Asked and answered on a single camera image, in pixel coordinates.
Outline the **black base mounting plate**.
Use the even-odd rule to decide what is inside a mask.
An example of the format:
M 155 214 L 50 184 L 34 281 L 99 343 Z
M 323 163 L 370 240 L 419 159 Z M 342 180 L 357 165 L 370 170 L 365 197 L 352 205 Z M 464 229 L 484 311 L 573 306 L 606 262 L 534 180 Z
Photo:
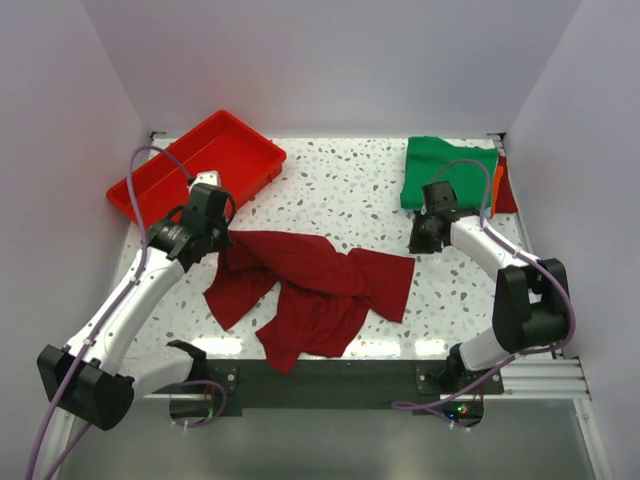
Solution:
M 302 360 L 283 374 L 264 360 L 209 360 L 195 379 L 205 384 L 169 386 L 174 419 L 202 421 L 218 414 L 240 416 L 248 409 L 389 410 L 400 404 L 428 404 L 449 421 L 476 425 L 484 413 L 479 399 L 435 403 L 457 392 L 501 393 L 500 379 L 481 385 L 480 372 L 456 360 Z

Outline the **folded green t shirt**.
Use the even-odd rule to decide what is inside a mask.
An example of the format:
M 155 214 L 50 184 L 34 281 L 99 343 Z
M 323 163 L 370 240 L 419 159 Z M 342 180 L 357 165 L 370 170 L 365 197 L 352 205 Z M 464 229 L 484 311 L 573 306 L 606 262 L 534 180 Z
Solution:
M 481 163 L 493 178 L 499 153 L 495 148 L 454 146 L 438 137 L 410 137 L 405 158 L 404 185 L 400 194 L 401 208 L 421 209 L 424 205 L 422 187 L 430 183 L 444 166 L 460 159 Z M 458 163 L 439 176 L 438 180 L 451 184 L 461 206 L 481 207 L 486 178 L 478 166 Z

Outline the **red plastic tray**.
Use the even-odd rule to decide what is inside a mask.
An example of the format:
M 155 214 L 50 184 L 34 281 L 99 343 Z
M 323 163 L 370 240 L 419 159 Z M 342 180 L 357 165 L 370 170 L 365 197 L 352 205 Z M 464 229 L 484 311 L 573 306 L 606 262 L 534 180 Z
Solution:
M 231 113 L 220 110 L 164 147 L 136 158 L 133 186 L 144 225 L 187 202 L 186 177 L 215 171 L 241 208 L 282 172 L 286 153 Z

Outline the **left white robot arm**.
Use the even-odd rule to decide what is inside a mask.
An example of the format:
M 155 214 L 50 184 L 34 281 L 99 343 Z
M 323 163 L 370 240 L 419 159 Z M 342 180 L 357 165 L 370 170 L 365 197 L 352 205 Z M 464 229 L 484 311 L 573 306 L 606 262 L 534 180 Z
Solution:
M 174 211 L 179 219 L 165 217 L 151 227 L 148 246 L 91 320 L 64 347 L 48 345 L 36 360 L 48 399 L 103 431 L 147 394 L 172 385 L 196 392 L 207 380 L 205 352 L 186 341 L 172 340 L 146 359 L 124 362 L 169 290 L 203 257 L 232 244 L 235 202 L 217 172 L 193 178 L 187 203 Z

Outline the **aluminium frame rail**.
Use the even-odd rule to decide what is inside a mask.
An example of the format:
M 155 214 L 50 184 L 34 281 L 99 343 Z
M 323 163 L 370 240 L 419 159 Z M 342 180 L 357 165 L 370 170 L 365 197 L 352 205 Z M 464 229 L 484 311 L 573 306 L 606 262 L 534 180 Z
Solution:
M 489 393 L 485 400 L 590 400 L 582 365 L 578 359 L 519 359 L 501 369 L 503 392 Z

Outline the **folded orange shirt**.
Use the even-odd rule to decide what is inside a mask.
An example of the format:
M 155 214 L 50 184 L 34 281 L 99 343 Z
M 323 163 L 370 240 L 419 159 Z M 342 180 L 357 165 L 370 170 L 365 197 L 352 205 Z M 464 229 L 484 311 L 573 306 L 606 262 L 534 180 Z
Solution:
M 494 177 L 493 177 L 493 185 L 492 185 L 492 198 L 491 198 L 491 207 L 490 207 L 490 217 L 493 218 L 496 214 L 497 201 L 499 197 L 500 184 L 502 177 L 504 175 L 504 167 L 498 165 L 496 167 Z

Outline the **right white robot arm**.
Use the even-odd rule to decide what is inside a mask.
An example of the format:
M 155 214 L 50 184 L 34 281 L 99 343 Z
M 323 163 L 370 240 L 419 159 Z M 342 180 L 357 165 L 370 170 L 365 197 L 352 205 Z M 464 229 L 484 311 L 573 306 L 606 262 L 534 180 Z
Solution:
M 432 382 L 445 391 L 466 393 L 506 360 L 571 338 L 575 313 L 560 261 L 518 249 L 477 209 L 461 206 L 447 181 L 423 186 L 422 194 L 424 206 L 415 213 L 409 250 L 434 254 L 454 247 L 495 282 L 491 326 L 453 346 L 443 370 L 430 375 Z

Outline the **folded dark red shirt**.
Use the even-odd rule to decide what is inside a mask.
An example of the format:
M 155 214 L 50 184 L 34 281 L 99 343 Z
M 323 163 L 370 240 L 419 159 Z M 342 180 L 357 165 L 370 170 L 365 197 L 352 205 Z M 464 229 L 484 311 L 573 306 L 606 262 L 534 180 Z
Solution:
M 504 167 L 504 175 L 500 184 L 496 213 L 517 213 L 518 207 L 511 189 L 507 158 L 504 155 L 499 156 L 498 165 Z

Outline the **dark red polo shirt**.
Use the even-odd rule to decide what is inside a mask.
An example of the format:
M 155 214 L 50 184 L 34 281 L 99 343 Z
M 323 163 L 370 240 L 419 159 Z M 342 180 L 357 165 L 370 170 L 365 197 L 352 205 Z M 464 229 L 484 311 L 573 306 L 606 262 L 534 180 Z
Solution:
M 256 333 L 268 364 L 290 373 L 303 353 L 340 357 L 369 312 L 403 319 L 415 261 L 362 248 L 338 252 L 324 237 L 235 231 L 218 257 L 205 301 L 219 325 L 233 328 L 274 286 L 276 314 Z

